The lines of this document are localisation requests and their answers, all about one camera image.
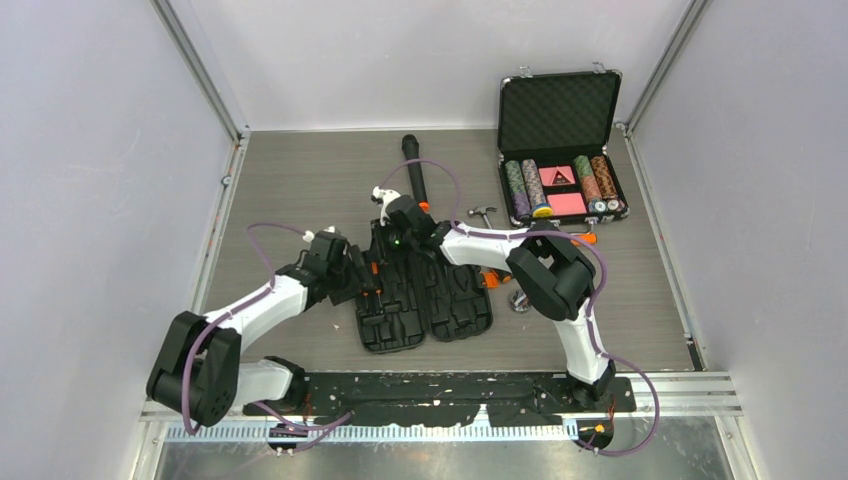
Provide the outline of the black tool kit case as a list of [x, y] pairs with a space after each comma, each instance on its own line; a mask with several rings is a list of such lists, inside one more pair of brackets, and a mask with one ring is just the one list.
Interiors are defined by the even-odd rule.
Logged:
[[413, 349], [427, 336], [463, 340], [492, 327], [492, 304], [479, 267], [448, 264], [435, 254], [386, 255], [381, 226], [378, 220], [370, 222], [371, 242], [363, 257], [370, 274], [370, 263], [378, 263], [382, 293], [355, 298], [356, 326], [366, 351]]

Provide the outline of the thin orange black screwdriver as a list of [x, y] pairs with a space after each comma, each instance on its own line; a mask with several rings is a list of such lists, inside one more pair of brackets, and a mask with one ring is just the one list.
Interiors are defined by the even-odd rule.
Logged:
[[371, 277], [373, 283], [373, 291], [377, 297], [380, 297], [382, 293], [382, 282], [379, 274], [379, 265], [377, 262], [372, 261], [371, 265]]

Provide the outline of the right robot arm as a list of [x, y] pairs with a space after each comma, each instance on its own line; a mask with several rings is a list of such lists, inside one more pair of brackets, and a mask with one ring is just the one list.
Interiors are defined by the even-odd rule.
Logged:
[[548, 221], [518, 230], [436, 222], [412, 197], [394, 190], [377, 188], [372, 201], [380, 206], [381, 224], [437, 260], [510, 273], [530, 306], [555, 324], [574, 403], [591, 411], [610, 398], [616, 368], [593, 312], [600, 286], [593, 262], [574, 245], [574, 237]]

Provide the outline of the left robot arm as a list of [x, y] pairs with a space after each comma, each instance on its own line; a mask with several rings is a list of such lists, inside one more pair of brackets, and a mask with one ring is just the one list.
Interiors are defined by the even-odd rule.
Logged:
[[254, 292], [216, 311], [172, 320], [150, 372], [147, 396], [182, 417], [194, 435], [235, 407], [260, 403], [284, 414], [306, 403], [305, 370], [278, 356], [244, 363], [247, 347], [325, 299], [338, 305], [364, 288], [361, 250], [333, 230], [307, 232], [299, 260], [272, 269]]

